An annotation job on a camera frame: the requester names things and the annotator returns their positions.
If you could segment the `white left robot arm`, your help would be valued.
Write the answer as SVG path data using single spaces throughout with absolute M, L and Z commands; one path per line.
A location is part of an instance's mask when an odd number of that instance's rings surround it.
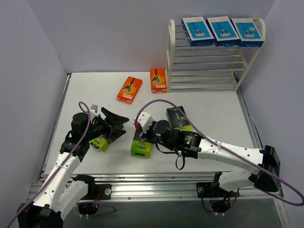
M 77 175 L 66 187 L 75 169 L 90 148 L 90 142 L 99 136 L 114 142 L 126 133 L 124 123 L 129 118 L 101 108 L 102 118 L 96 110 L 87 109 L 73 115 L 71 130 L 61 145 L 55 165 L 36 195 L 18 209 L 21 228 L 61 228 L 64 219 L 81 199 L 94 200 L 98 188 L 93 177 Z

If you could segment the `orange Gillette razor box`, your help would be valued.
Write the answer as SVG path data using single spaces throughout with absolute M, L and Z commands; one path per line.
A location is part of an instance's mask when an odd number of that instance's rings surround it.
M 136 97 L 143 81 L 129 76 L 117 94 L 117 100 L 131 104 Z
M 167 92 L 166 71 L 164 68 L 150 69 L 150 83 L 152 93 Z

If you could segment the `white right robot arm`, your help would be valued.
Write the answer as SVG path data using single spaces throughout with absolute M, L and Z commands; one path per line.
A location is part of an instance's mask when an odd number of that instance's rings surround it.
M 168 149 L 169 154 L 186 158 L 215 160 L 239 167 L 239 171 L 216 172 L 211 184 L 212 193 L 222 196 L 238 188 L 254 186 L 266 192 L 278 192 L 280 160 L 275 148 L 243 148 L 227 143 L 211 143 L 206 137 L 191 131 L 172 129 L 169 122 L 152 121 L 141 127 L 143 137 Z

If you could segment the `blue white Harry's razor box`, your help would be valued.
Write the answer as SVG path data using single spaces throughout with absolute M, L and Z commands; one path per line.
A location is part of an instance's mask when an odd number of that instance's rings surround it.
M 214 36 L 216 47 L 238 46 L 240 37 L 228 16 L 209 17 L 206 23 Z

